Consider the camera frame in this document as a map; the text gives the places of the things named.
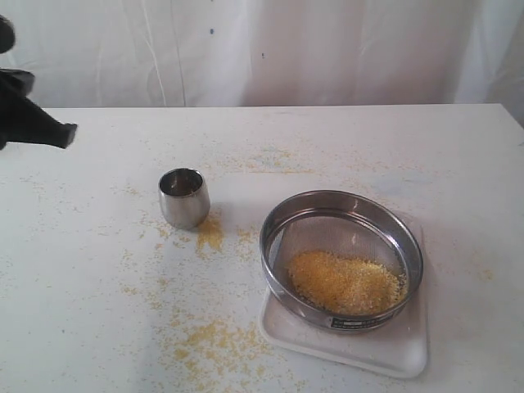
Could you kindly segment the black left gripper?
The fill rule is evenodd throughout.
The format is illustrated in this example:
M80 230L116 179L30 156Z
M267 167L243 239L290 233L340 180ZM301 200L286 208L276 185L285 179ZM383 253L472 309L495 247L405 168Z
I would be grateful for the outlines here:
M14 25L1 16L1 54L8 53L15 44ZM35 76L29 71L1 69L1 149L7 145L7 129L23 101L22 142L66 149L75 140L77 124L59 122L27 98L33 90L34 81Z

